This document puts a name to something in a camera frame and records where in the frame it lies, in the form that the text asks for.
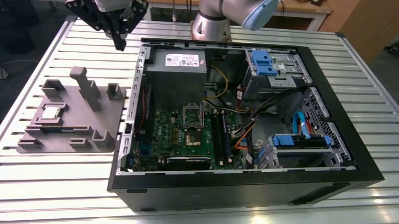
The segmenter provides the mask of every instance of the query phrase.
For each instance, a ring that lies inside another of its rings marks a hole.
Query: wooden table
[[[148,0],[149,8],[172,8],[172,0]],[[284,16],[285,17],[296,17],[296,18],[309,18],[312,19],[310,24],[308,25],[308,31],[317,31],[322,21],[332,13],[332,8],[324,2],[321,6],[312,5],[308,1],[302,2],[300,0],[282,0],[284,1]],[[192,10],[198,9],[200,0],[192,0]],[[174,8],[176,9],[186,9],[186,1],[185,0],[174,0]],[[282,11],[281,2],[278,2],[278,6],[274,11],[274,16],[280,16]],[[150,20],[150,14],[146,13],[144,20]]]

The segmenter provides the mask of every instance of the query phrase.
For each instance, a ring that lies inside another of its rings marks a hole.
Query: blue plastic latch
[[[326,146],[329,147],[332,142],[330,142],[330,138],[328,135],[324,136],[324,141],[325,141]]]
[[[272,137],[272,141],[273,141],[273,146],[280,145],[278,138],[276,136]]]
[[[149,155],[149,144],[138,144],[138,151],[141,155]]]
[[[134,159],[133,159],[133,158],[129,159],[129,165],[130,165],[130,166],[134,165]]]
[[[254,164],[257,164],[257,161],[264,153],[265,153],[265,148],[262,147],[262,149],[260,150],[260,152],[257,153],[257,156],[254,158]]]
[[[272,137],[273,145],[274,146],[292,146],[293,140],[292,136],[289,135],[278,135]]]
[[[276,76],[277,71],[272,66],[273,59],[269,57],[265,50],[252,50],[252,62],[256,68],[256,75],[258,76]]]
[[[293,145],[292,136],[280,135],[280,136],[277,136],[277,138],[278,138],[278,142],[280,142],[281,146],[292,146]]]

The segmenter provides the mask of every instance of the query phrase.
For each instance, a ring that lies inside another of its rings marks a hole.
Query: motherboard
[[[130,165],[137,171],[242,169],[241,151],[229,146],[234,129],[234,115],[226,111],[157,110],[152,140],[136,144],[140,156]]]

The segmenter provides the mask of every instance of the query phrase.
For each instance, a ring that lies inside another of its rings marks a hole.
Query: aluminum extrusion table
[[[76,85],[69,69],[85,66],[97,86],[118,83],[129,88],[140,38],[189,39],[188,24],[142,21],[118,52],[104,33],[69,17],[0,125],[0,221],[365,224],[399,220],[399,108],[345,38],[333,33],[252,32],[238,27],[230,28],[230,35],[234,42],[310,48],[385,180],[314,205],[134,213],[105,190],[112,153],[18,154],[17,141],[44,96],[45,79]]]

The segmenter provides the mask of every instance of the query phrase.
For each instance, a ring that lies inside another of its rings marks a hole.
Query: black cable
[[[277,23],[277,24],[280,23],[280,21],[281,21],[281,17],[284,17],[284,13],[285,13],[285,4],[284,4],[284,1],[280,0],[280,2],[281,2],[281,11],[280,11],[280,16],[278,16],[278,18],[277,18],[277,20],[276,20],[276,23]]]
[[[252,163],[245,163],[245,169],[253,169],[253,164],[254,164],[254,151],[253,151],[253,144],[252,144],[252,130],[248,132],[245,136],[246,140],[246,153],[252,157]]]
[[[284,1],[282,0],[280,0],[281,1],[281,5],[282,5],[282,16],[281,17],[284,17],[284,13],[285,13],[285,4],[284,4]]]
[[[188,0],[185,0],[185,8],[186,8],[188,21],[190,21],[190,11],[189,11],[189,7],[188,7]]]
[[[190,16],[192,16],[192,0],[189,0],[189,21],[190,21]]]
[[[228,105],[226,105],[226,103],[222,101],[222,99],[221,99],[221,97],[222,97],[222,95],[220,96],[220,97],[217,97],[217,100],[220,101],[220,103],[222,104],[222,106],[225,107],[225,108],[228,108]]]
[[[250,113],[250,116],[249,118],[253,118],[254,115],[258,114],[260,110],[264,110],[265,109],[265,106],[266,104],[270,103],[270,105],[274,105],[276,102],[281,97],[285,97],[286,95],[289,95],[290,93],[294,93],[294,92],[302,92],[304,90],[308,89],[308,86],[301,86],[301,87],[297,87],[297,88],[293,88],[293,89],[286,89],[284,90],[282,92],[280,92],[276,96],[273,96],[272,98],[269,98],[266,101],[264,101],[258,106],[257,108],[253,110],[253,112]]]
[[[206,99],[202,99],[202,100],[205,100],[206,103],[212,105],[212,107],[214,107],[214,108],[222,110],[222,108],[221,108],[220,106],[216,106],[216,104],[213,104],[210,101],[208,101]]]
[[[173,14],[172,15],[174,15],[176,16],[176,14],[174,14],[174,0],[173,0]]]

